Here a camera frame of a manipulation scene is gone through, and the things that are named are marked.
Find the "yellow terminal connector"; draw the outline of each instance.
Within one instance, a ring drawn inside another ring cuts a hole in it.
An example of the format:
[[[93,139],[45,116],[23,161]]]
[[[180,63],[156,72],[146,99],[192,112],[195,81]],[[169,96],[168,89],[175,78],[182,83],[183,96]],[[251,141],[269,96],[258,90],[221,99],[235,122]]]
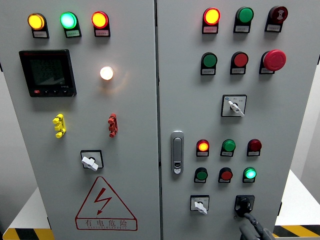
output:
[[[67,128],[65,123],[64,115],[59,113],[53,120],[52,120],[54,126],[54,130],[58,131],[55,135],[57,139],[61,138],[63,135],[65,135]]]

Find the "lightning bolt symbol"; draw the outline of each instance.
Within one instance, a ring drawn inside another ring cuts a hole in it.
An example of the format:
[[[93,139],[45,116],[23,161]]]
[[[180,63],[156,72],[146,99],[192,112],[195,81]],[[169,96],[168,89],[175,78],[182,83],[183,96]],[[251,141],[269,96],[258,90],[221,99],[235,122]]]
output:
[[[100,193],[98,194],[98,196],[96,197],[96,199],[94,200],[95,203],[98,203],[98,202],[102,202],[102,201],[106,201],[105,204],[103,205],[103,207],[98,210],[97,212],[97,215],[101,214],[102,213],[102,209],[104,209],[104,207],[108,204],[108,202],[112,199],[112,197],[107,197],[107,198],[104,198],[104,199],[99,199],[101,197],[102,194],[104,194],[105,192],[105,188],[103,187],[100,191]]]

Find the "red terminal connector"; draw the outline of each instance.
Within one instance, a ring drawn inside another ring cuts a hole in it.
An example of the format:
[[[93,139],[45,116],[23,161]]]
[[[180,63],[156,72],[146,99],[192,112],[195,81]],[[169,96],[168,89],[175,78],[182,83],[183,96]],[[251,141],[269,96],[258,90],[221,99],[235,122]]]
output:
[[[108,124],[110,124],[109,126],[109,137],[110,138],[114,138],[118,132],[118,123],[117,123],[117,116],[115,113],[112,113],[108,119]]]

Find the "digital power meter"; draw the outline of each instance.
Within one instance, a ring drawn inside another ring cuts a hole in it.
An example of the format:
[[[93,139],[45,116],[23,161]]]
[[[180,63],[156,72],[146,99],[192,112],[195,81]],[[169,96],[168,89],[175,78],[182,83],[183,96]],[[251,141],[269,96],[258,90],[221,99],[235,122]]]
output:
[[[31,97],[73,97],[77,94],[68,49],[23,50],[19,55]]]

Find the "electrical hazard symbol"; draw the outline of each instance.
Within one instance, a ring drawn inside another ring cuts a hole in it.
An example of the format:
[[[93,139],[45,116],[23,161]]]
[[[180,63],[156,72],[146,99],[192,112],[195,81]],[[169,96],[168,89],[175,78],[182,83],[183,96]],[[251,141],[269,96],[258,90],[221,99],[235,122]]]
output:
[[[78,230],[137,231],[138,221],[111,185],[98,176],[75,217]]]

